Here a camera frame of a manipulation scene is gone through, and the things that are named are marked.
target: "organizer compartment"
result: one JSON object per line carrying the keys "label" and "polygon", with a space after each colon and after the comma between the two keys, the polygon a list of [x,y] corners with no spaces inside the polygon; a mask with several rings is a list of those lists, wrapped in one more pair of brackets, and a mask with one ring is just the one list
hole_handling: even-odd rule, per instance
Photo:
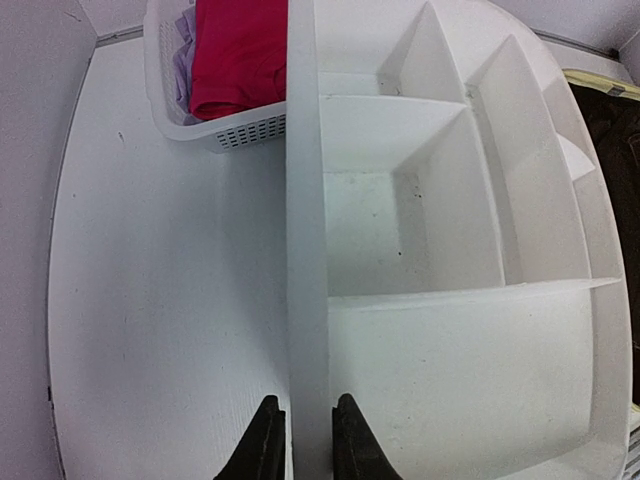
{"label": "organizer compartment", "polygon": [[321,93],[464,101],[431,5],[398,7],[382,0],[315,2]]}
{"label": "organizer compartment", "polygon": [[[334,401],[356,398],[403,478],[500,478],[586,442],[593,290],[504,290],[330,311]],[[514,478],[549,478],[523,473]]]}
{"label": "organizer compartment", "polygon": [[330,296],[504,284],[484,157],[464,106],[320,98]]}
{"label": "organizer compartment", "polygon": [[502,205],[508,282],[589,278],[570,172],[535,76],[515,38],[508,38],[481,71],[477,83],[468,88]]}

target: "dark fabric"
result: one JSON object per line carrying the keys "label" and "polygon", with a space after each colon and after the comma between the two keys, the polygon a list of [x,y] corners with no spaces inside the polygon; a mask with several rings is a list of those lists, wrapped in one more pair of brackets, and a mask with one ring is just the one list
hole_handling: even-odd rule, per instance
{"label": "dark fabric", "polygon": [[633,336],[633,401],[640,404],[640,102],[571,85],[598,152],[622,246]]}

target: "white wall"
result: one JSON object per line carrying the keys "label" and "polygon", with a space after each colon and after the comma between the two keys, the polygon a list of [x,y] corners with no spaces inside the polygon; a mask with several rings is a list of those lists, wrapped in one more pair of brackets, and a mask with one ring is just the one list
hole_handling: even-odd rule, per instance
{"label": "white wall", "polygon": [[99,36],[142,25],[147,9],[147,0],[79,1]]}
{"label": "white wall", "polygon": [[636,85],[640,85],[640,31],[620,50],[620,60],[629,70]]}
{"label": "white wall", "polygon": [[48,402],[52,208],[95,32],[76,0],[0,15],[0,477],[60,478]]}
{"label": "white wall", "polygon": [[621,48],[640,26],[638,0],[492,0],[531,28],[600,49]]}

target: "white tray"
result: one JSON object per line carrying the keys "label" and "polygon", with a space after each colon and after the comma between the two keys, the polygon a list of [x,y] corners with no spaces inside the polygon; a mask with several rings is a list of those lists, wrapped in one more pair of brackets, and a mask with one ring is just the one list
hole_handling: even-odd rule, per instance
{"label": "white tray", "polygon": [[301,0],[289,23],[296,477],[327,468],[348,392],[407,480],[618,478],[622,256],[550,53],[483,0]]}

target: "white floor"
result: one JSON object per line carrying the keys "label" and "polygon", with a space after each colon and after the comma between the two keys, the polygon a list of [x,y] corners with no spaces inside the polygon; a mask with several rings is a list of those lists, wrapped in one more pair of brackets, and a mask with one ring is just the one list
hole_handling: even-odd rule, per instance
{"label": "white floor", "polygon": [[[620,78],[605,59],[553,51]],[[51,254],[69,480],[213,478],[264,395],[287,409],[284,208],[282,140],[225,156],[169,142],[142,40],[96,51]]]}

